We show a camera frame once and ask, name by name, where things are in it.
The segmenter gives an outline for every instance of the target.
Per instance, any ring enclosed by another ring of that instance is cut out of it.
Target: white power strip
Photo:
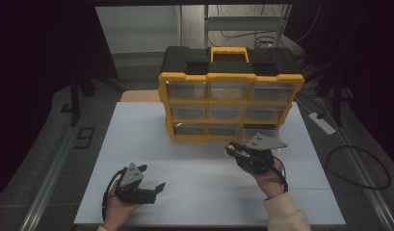
[[[317,118],[316,113],[308,115],[313,122],[317,124],[327,135],[335,133],[335,130],[323,118]]]

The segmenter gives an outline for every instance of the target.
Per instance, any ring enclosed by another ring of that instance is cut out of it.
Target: metal rail
[[[89,108],[89,105],[83,109],[82,117],[86,114],[86,111]],[[76,123],[76,126],[69,127],[66,133],[66,138],[61,144],[58,153],[53,160],[50,169],[47,171],[46,177],[44,178],[42,184],[40,185],[39,191],[29,208],[28,214],[23,220],[19,230],[21,231],[33,231],[36,230],[40,221],[40,218],[43,215],[44,209],[49,201],[50,196],[52,195],[53,190],[55,189],[56,183],[58,182],[59,176],[62,173],[65,162],[68,157],[69,149],[72,146],[72,142],[77,135],[77,131],[80,127],[80,122],[82,119],[79,119]]]

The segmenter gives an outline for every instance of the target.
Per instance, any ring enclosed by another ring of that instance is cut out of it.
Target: yellow storage organizer
[[[173,139],[241,141],[277,131],[303,82],[287,48],[172,46],[158,92]]]

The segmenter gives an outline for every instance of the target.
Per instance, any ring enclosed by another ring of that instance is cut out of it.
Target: plastic drawer
[[[209,105],[209,118],[241,120],[245,109],[245,105]]]
[[[239,136],[241,129],[241,124],[208,124],[208,131],[211,136],[237,137]]]
[[[297,84],[256,83],[253,86],[252,101],[288,102]]]
[[[205,104],[171,104],[172,119],[205,119]]]
[[[174,123],[175,135],[205,135],[204,123]]]
[[[248,106],[246,119],[277,121],[283,110],[280,106]]]
[[[169,99],[205,99],[206,82],[167,81]]]
[[[250,83],[247,81],[214,81],[210,85],[212,99],[248,99]]]

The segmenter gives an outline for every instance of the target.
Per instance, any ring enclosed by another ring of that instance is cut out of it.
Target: wrist
[[[120,229],[119,225],[117,225],[116,223],[112,223],[112,222],[108,222],[108,221],[104,221],[103,228],[107,229],[107,231],[118,231]]]
[[[260,189],[269,199],[273,199],[284,194],[284,189],[278,182],[268,182],[261,185]]]

